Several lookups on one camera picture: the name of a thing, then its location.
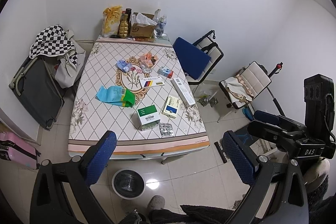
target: trash can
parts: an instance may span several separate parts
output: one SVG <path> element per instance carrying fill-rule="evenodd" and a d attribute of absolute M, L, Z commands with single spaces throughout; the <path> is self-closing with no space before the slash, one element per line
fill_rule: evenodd
<path fill-rule="evenodd" d="M 145 190 L 145 182 L 139 173 L 131 169 L 121 169 L 112 178 L 115 193 L 123 199 L 134 199 Z"/>

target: table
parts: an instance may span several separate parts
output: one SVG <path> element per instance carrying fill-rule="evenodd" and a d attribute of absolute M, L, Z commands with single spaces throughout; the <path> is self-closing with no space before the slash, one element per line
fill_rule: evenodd
<path fill-rule="evenodd" d="M 159 60 L 151 73 L 142 73 L 137 59 L 149 51 L 157 55 Z M 120 59 L 132 63 L 135 70 L 123 73 L 115 66 Z M 161 66 L 173 70 L 173 77 L 180 77 L 192 94 L 169 41 L 132 42 L 126 39 L 111 41 L 108 38 L 98 38 L 85 65 L 73 106 L 68 140 L 69 155 L 82 155 L 97 143 L 106 130 L 114 131 L 118 139 L 112 159 L 171 156 L 175 156 L 171 159 L 177 159 L 180 155 L 208 147 L 209 138 L 196 105 L 186 108 L 181 104 L 175 119 L 162 114 L 167 96 L 179 97 L 171 79 L 162 77 L 164 86 L 141 87 L 138 78 L 158 76 L 157 71 Z M 97 100 L 95 96 L 102 85 L 106 88 L 120 85 L 130 89 L 136 98 L 134 107 L 119 107 Z M 173 137 L 162 138 L 159 127 L 140 130 L 137 109 L 152 104 L 160 111 L 161 122 L 172 124 L 175 134 Z"/>

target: paper box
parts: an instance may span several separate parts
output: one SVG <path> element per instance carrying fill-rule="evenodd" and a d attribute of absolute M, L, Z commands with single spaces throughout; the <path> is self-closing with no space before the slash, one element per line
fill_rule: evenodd
<path fill-rule="evenodd" d="M 155 105 L 140 108 L 137 110 L 137 113 L 140 119 L 141 130 L 148 130 L 160 123 L 160 115 Z"/>
<path fill-rule="evenodd" d="M 166 103 L 163 107 L 162 114 L 165 114 L 171 118 L 176 118 L 177 111 L 180 108 L 180 103 L 181 103 L 181 100 L 179 98 L 168 95 Z"/>
<path fill-rule="evenodd" d="M 151 15 L 151 14 L 144 14 L 144 13 L 142 14 L 146 17 L 149 17 L 150 19 L 153 19 L 154 17 L 154 15 Z M 130 36 L 132 37 L 152 37 L 156 26 L 145 25 L 145 27 L 143 27 L 143 25 L 144 24 L 134 23 L 131 26 Z"/>
<path fill-rule="evenodd" d="M 194 97 L 190 95 L 180 78 L 173 78 L 172 83 L 186 107 L 193 106 L 196 103 Z"/>
<path fill-rule="evenodd" d="M 165 84 L 161 76 L 140 78 L 139 81 L 142 88 L 150 88 Z"/>

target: barcode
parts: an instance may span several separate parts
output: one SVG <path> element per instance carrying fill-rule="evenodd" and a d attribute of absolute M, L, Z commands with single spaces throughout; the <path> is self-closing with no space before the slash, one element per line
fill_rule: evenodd
<path fill-rule="evenodd" d="M 154 116 L 146 117 L 146 121 L 151 120 L 151 119 L 153 119 L 153 118 L 154 118 Z"/>

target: black and white checkered blanket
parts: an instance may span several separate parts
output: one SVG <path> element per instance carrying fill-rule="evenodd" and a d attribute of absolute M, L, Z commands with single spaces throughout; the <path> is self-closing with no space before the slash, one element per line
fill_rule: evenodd
<path fill-rule="evenodd" d="M 42 54 L 46 56 L 64 55 L 68 52 L 69 63 L 76 70 L 77 52 L 75 44 L 67 38 L 66 32 L 60 25 L 50 26 L 36 36 L 35 43 L 30 47 L 31 59 Z"/>

